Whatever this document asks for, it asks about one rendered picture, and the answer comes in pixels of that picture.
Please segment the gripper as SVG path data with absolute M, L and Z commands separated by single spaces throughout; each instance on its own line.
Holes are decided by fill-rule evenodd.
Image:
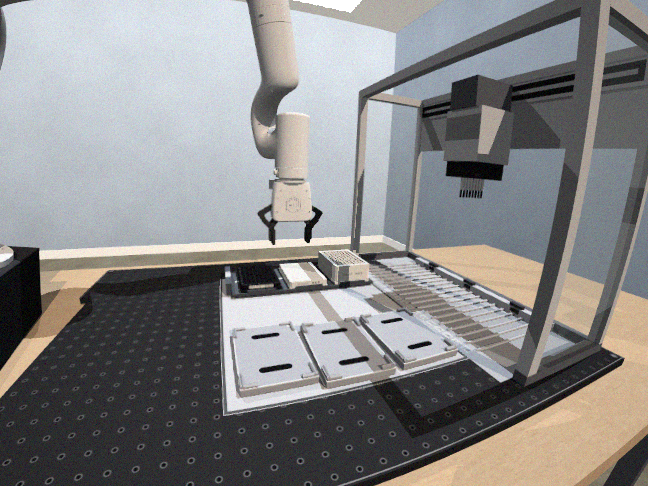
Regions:
M 265 214 L 271 210 L 271 217 L 274 220 L 271 219 L 269 222 L 266 220 Z M 315 212 L 315 216 L 311 219 L 312 211 Z M 257 214 L 269 228 L 269 241 L 275 245 L 276 230 L 274 227 L 278 222 L 305 222 L 304 241 L 310 243 L 312 228 L 319 221 L 323 212 L 312 206 L 309 182 L 277 179 L 273 184 L 271 204 Z

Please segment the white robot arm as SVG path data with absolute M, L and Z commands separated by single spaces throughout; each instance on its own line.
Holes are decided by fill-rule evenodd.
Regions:
M 0 0 L 0 69 L 6 48 L 2 7 L 30 0 Z M 246 0 L 261 83 L 251 106 L 251 127 L 259 154 L 275 159 L 278 180 L 308 178 L 310 117 L 277 114 L 281 100 L 299 84 L 299 69 L 288 0 Z

